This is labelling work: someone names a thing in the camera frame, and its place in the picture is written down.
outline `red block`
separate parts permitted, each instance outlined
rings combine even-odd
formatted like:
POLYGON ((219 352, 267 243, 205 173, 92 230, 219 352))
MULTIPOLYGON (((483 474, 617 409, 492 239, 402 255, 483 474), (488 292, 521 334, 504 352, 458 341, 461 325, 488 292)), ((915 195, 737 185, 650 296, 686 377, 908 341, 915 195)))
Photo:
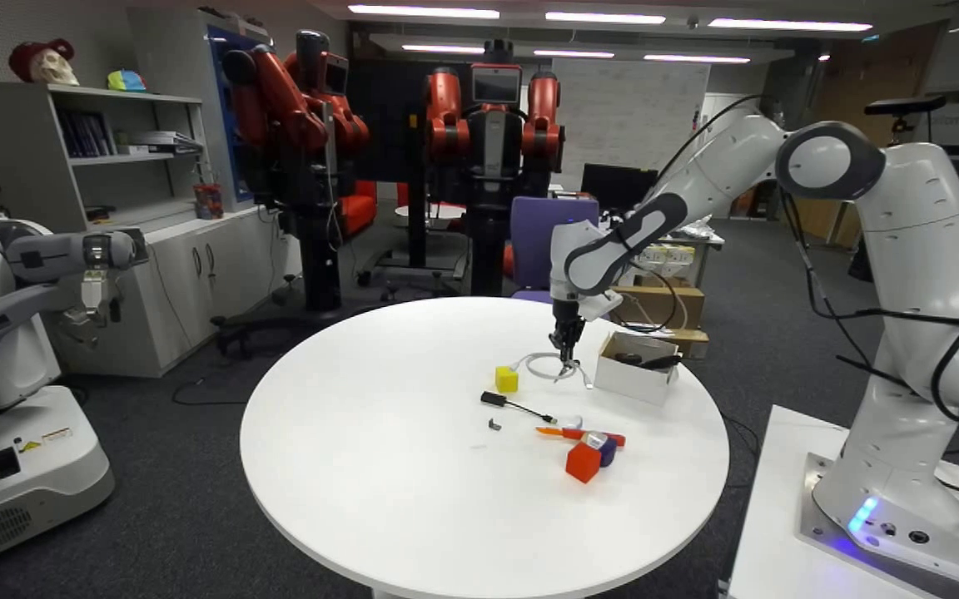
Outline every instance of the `red block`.
POLYGON ((604 468, 604 449, 575 442, 565 458, 565 474, 581 483, 590 483, 604 468))

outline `cabinet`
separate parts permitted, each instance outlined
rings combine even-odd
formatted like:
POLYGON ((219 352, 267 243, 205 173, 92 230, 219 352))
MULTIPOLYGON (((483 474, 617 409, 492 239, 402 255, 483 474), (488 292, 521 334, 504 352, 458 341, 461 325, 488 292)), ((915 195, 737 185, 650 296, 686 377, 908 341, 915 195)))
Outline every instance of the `cabinet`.
POLYGON ((277 213, 239 211, 147 232, 149 264, 121 274, 121 321, 77 334, 49 321, 66 373, 162 377, 285 284, 288 235, 277 213))
POLYGON ((0 84, 0 185, 7 211, 57 232, 162 230, 192 220, 208 155, 149 152, 149 132, 205 149, 197 97, 0 84))

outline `blue light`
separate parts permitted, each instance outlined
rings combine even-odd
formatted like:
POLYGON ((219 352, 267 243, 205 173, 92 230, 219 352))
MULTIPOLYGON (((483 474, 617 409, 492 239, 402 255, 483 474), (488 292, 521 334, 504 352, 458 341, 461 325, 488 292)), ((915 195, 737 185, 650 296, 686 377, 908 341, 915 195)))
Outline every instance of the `blue light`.
POLYGON ((865 527, 865 518, 873 518, 877 507, 881 507, 881 500, 871 496, 871 500, 853 513, 853 518, 849 518, 849 533, 853 533, 853 537, 858 533, 858 527, 865 527))

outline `white robot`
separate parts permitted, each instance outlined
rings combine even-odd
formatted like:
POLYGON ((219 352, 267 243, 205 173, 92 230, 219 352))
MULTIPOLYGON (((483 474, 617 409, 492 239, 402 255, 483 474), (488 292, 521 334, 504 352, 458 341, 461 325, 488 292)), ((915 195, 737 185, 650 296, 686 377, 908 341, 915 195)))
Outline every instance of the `white robot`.
POLYGON ((59 377, 41 312, 77 308, 57 286, 80 275, 84 312, 109 301, 109 271, 147 260, 141 232, 49 235, 0 220, 0 552, 115 491, 115 474, 59 377))
POLYGON ((558 225, 549 341, 570 366, 584 321, 617 305, 609 286, 643 245, 758 181, 794 195, 855 199, 886 308, 873 366, 906 384, 871 377, 842 455, 813 500, 863 552, 959 581, 959 500, 935 479, 956 432, 946 413, 959 413, 959 176, 938 148, 881 149, 847 122, 787 132, 744 118, 672 168, 621 225, 558 225))

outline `shelf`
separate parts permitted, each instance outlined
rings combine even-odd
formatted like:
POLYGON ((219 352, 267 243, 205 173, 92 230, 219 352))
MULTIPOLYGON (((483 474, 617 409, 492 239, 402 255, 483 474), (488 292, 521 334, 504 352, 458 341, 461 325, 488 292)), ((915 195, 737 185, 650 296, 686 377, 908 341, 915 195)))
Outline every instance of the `shelf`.
POLYGON ((169 164, 176 152, 121 152, 121 155, 69 155, 73 170, 84 168, 122 168, 122 164, 169 164))
POLYGON ((145 206, 122 206, 115 211, 109 220, 90 220, 87 230, 108 232, 108 230, 162 230, 176 225, 184 220, 192 220, 192 195, 175 195, 160 203, 145 203, 145 206))
POLYGON ((190 104, 190 105, 201 105, 201 104, 205 104, 205 101, 197 101, 197 97, 169 97, 169 94, 121 94, 121 90, 104 90, 104 85, 59 85, 59 84, 49 84, 48 94, 54 94, 54 97, 134 101, 134 104, 190 104))
POLYGON ((201 97, 169 97, 169 94, 121 94, 104 85, 59 85, 59 84, 16 84, 0 81, 0 90, 44 90, 49 97, 92 97, 92 101, 127 101, 127 104, 179 104, 179 105, 205 105, 201 97))

